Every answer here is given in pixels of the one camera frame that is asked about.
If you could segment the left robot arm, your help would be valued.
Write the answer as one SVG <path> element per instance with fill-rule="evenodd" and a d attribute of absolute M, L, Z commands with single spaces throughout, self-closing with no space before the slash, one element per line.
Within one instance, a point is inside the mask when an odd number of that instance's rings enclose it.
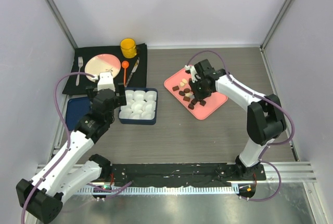
<path fill-rule="evenodd" d="M 63 147 L 32 179 L 21 179 L 16 185 L 22 212 L 42 223 L 52 222 L 77 190 L 93 180 L 104 182 L 111 176 L 111 162 L 98 154 L 70 173 L 81 156 L 110 128 L 114 122 L 114 110 L 126 104 L 122 83 L 105 89 L 90 89 L 89 92 L 90 111 L 79 120 Z"/>

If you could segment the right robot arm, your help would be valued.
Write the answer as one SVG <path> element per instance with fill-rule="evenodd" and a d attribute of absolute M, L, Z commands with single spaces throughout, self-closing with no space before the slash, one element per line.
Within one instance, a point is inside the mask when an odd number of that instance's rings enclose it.
<path fill-rule="evenodd" d="M 224 69 L 215 70 L 207 59 L 186 65 L 185 72 L 191 75 L 189 85 L 197 101 L 219 93 L 246 111 L 249 140 L 235 159 L 235 174 L 242 180 L 252 177 L 264 149 L 286 130 L 279 98 L 275 94 L 267 96 L 256 92 Z"/>

